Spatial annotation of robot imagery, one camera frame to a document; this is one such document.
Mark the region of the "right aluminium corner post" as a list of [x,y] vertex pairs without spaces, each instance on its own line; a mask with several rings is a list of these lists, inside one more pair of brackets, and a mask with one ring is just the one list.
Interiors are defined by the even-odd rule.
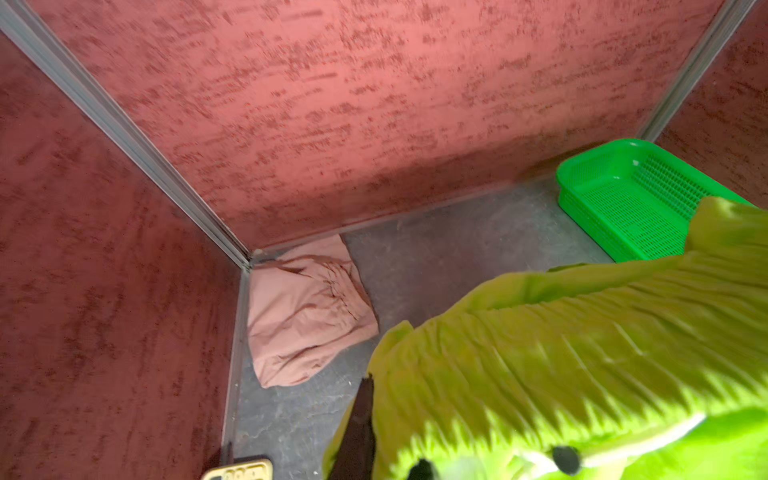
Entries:
[[715,15],[636,137],[655,142],[758,0],[727,0]]

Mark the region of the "left aluminium corner post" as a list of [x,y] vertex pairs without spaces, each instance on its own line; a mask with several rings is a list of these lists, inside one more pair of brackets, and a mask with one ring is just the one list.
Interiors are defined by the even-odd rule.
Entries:
[[1,31],[239,268],[250,252],[25,1],[1,3]]

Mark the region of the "pink shorts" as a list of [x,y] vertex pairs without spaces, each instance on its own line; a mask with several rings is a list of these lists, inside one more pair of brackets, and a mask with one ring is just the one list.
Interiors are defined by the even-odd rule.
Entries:
[[370,298],[339,235],[251,271],[247,340],[264,389],[304,383],[345,349],[378,334]]

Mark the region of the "beige calculator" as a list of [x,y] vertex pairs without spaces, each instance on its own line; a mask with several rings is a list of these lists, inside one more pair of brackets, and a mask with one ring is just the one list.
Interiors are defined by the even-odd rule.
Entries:
[[258,459],[210,469],[201,480],[272,480],[273,465],[268,459]]

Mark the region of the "aluminium corner post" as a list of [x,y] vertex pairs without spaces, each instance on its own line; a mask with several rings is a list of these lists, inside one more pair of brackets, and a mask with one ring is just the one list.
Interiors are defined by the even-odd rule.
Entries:
[[250,252],[25,1],[1,3],[1,31],[239,268]]
[[655,142],[758,0],[727,0],[715,15],[636,137]]

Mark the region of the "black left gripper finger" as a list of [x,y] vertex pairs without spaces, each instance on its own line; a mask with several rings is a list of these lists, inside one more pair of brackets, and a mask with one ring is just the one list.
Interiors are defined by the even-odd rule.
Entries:
[[370,480],[376,449],[372,424],[374,380],[363,378],[343,429],[339,449],[328,478]]

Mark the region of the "lime green shorts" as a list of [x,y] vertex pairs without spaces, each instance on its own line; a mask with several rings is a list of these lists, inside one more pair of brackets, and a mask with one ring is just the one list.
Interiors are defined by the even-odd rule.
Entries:
[[509,273],[374,350],[371,479],[763,479],[767,213],[684,251]]

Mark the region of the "green plastic basket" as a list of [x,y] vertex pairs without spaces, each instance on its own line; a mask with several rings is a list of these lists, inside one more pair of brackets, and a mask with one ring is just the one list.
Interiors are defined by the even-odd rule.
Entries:
[[661,147],[608,142],[565,160],[558,203],[615,262],[684,251],[689,223],[706,197],[746,199]]

